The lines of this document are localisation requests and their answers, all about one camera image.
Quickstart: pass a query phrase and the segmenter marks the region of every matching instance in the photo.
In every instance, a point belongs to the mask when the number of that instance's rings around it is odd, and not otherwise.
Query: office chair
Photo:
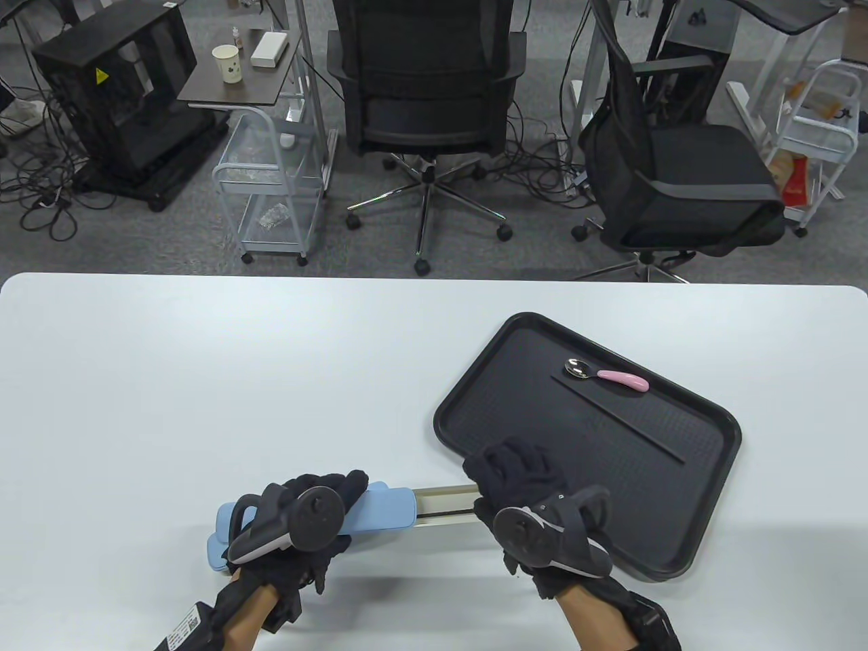
[[[431,197],[448,197],[500,222],[506,217],[447,184],[478,159],[445,172],[440,155],[499,155],[506,142],[506,113],[516,79],[524,72],[527,39],[510,33],[512,0],[333,0],[338,31],[328,34],[328,71],[344,92],[346,140],[353,153],[383,152],[386,169],[400,167],[410,183],[347,208],[346,225],[361,226],[360,208],[422,195],[416,240],[417,275],[424,259]],[[411,164],[406,155],[416,156]]]
[[[714,257],[767,246],[784,234],[784,203],[754,145],[738,129],[711,124],[654,128],[640,79],[711,65],[705,56],[631,64],[618,44],[608,0],[591,0],[608,50],[601,107],[579,136],[588,183],[605,216],[601,240],[634,259],[585,273],[588,279],[635,268],[640,279],[671,273],[697,252]],[[573,228],[588,237],[588,222]],[[679,252],[658,263],[658,252]]]

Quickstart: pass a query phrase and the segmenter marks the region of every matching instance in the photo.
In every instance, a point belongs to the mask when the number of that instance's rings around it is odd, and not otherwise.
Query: white sneaker
[[[15,99],[3,111],[0,111],[0,134],[9,138],[24,135],[38,127],[45,119],[45,102],[42,100]]]

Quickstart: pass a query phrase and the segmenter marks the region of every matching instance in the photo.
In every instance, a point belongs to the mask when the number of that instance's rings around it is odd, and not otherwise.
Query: white label
[[[168,651],[175,651],[184,643],[190,634],[196,630],[196,627],[199,626],[200,623],[199,611],[195,606],[193,606],[190,609],[190,612],[184,615],[184,619],[181,620],[181,623],[174,628],[174,631],[168,634],[168,637],[166,638]]]

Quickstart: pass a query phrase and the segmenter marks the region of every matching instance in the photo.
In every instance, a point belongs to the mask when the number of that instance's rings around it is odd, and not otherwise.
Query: black glove
[[[479,487],[482,497],[473,504],[477,517],[489,528],[500,509],[535,506],[555,493],[568,493],[567,479],[548,452],[521,438],[511,437],[464,461],[464,472]],[[582,510],[590,536],[602,545],[608,538],[597,526],[595,514]],[[636,638],[653,649],[680,651],[681,645],[666,612],[654,602],[628,591],[611,576],[594,579],[559,568],[529,568],[503,553],[503,563],[512,575],[518,568],[529,574],[543,599],[554,599],[575,585],[606,602],[624,615]]]
[[[344,503],[344,511],[347,512],[367,489],[368,476],[361,470],[353,470],[346,477],[337,474],[323,477],[302,475],[283,485],[291,491],[293,498],[313,486],[328,486],[338,493]],[[276,549],[241,565],[241,574],[253,575],[262,585],[273,586],[280,596],[280,602],[273,613],[284,613],[284,620],[295,621],[301,612],[299,590],[313,583],[317,594],[322,595],[326,587],[329,563],[335,556],[346,551],[350,541],[349,536],[338,536],[324,549],[313,552],[298,551],[292,547]],[[227,566],[230,571],[235,571],[236,566],[232,563],[227,563]]]

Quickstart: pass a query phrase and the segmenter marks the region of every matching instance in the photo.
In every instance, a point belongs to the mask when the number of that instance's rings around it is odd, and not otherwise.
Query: forearm
[[[557,597],[582,651],[630,651],[639,646],[621,612],[574,586]]]
[[[272,586],[256,590],[223,629],[223,651],[251,651],[262,624],[278,601],[277,590]]]

